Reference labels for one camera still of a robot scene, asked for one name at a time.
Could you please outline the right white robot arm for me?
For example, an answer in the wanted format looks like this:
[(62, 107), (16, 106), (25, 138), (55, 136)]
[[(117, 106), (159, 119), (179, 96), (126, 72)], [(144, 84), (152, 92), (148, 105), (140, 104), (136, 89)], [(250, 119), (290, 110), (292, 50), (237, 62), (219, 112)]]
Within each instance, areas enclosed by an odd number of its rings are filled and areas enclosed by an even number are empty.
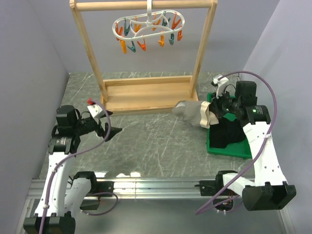
[(271, 135), (273, 120), (268, 108), (257, 104), (256, 83), (238, 81), (234, 97), (226, 92), (215, 95), (212, 103), (220, 114), (233, 114), (239, 120), (254, 167), (253, 181), (242, 173), (219, 171), (214, 186), (217, 194), (233, 191), (248, 211), (283, 209), (296, 196), (296, 188), (288, 184), (279, 165)]

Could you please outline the taupe underwear beige waistband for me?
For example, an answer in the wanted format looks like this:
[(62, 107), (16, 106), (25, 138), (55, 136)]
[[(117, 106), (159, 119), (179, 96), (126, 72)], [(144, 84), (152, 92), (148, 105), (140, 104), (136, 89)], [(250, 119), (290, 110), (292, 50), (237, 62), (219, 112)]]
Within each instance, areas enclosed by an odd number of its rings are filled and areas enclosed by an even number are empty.
[(179, 101), (172, 109), (172, 114), (192, 126), (200, 126), (209, 129), (211, 125), (217, 125), (217, 116), (209, 110), (211, 103), (208, 101)]

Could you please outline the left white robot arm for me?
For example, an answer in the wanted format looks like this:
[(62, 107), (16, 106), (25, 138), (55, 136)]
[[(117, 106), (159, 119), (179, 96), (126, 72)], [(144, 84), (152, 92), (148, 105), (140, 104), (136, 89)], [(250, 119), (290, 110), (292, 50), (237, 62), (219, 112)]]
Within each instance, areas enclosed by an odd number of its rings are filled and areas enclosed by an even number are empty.
[(122, 131), (111, 126), (112, 112), (95, 100), (88, 103), (86, 118), (72, 105), (57, 109), (57, 123), (48, 142), (49, 164), (42, 195), (33, 217), (25, 218), (23, 223), (27, 234), (73, 234), (75, 217), (83, 211), (81, 204), (87, 196), (112, 196), (118, 202), (112, 185), (100, 189), (95, 172), (82, 171), (70, 177), (73, 160), (80, 155), (81, 136), (94, 132), (107, 142)]

